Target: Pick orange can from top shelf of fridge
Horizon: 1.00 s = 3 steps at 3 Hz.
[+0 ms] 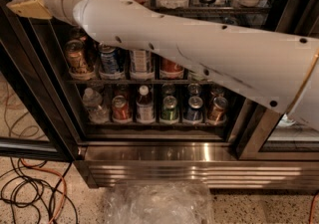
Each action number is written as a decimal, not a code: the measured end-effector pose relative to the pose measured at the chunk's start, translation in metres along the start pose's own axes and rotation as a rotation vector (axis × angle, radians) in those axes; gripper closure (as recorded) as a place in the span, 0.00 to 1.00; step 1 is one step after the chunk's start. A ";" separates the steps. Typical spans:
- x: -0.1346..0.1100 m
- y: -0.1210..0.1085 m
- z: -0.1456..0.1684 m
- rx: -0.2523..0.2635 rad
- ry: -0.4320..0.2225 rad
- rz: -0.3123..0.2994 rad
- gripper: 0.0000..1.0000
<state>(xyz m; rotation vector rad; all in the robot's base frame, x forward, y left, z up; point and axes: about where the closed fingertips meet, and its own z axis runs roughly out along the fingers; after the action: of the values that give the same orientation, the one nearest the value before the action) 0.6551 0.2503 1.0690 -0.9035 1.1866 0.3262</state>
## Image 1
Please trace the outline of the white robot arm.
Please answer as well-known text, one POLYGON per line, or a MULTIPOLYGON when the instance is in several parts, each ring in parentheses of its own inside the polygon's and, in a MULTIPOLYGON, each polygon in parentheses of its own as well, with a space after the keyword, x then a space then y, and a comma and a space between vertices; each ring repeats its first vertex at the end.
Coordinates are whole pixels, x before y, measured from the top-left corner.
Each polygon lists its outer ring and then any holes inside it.
POLYGON ((319 129, 319 40, 174 17, 134 0, 12 0, 15 14, 80 26, 95 41, 148 50, 319 129))

